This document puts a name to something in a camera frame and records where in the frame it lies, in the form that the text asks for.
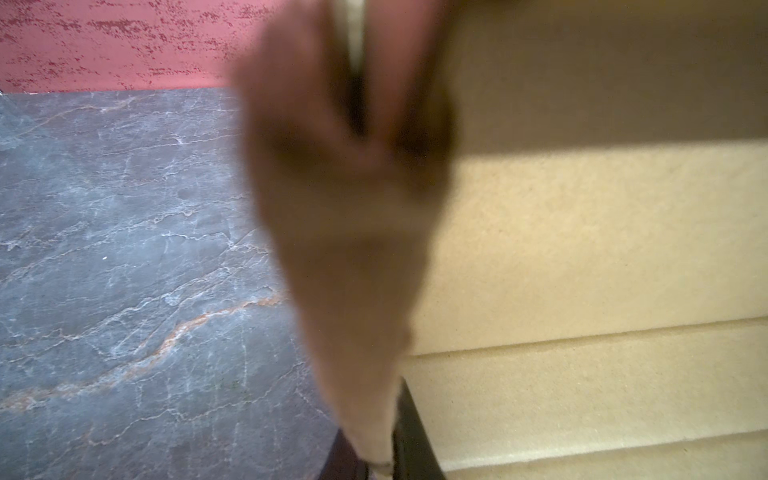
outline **marble surface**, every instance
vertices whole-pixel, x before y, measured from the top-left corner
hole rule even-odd
[[[313,478],[336,430],[224,90],[0,96],[0,472]]]

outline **pink textured panel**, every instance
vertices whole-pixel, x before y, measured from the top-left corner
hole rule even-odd
[[[284,0],[0,0],[0,91],[211,87]]]

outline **wall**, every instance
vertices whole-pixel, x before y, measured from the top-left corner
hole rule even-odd
[[[0,91],[220,86],[282,0],[0,0]]]

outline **human skin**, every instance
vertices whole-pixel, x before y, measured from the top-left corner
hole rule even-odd
[[[446,0],[368,0],[364,133],[329,0],[291,1],[237,67],[243,159],[323,398],[392,467],[410,316],[451,183]]]

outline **red speckled pattern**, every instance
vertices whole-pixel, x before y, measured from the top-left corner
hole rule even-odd
[[[0,0],[0,91],[223,86],[284,0]]]

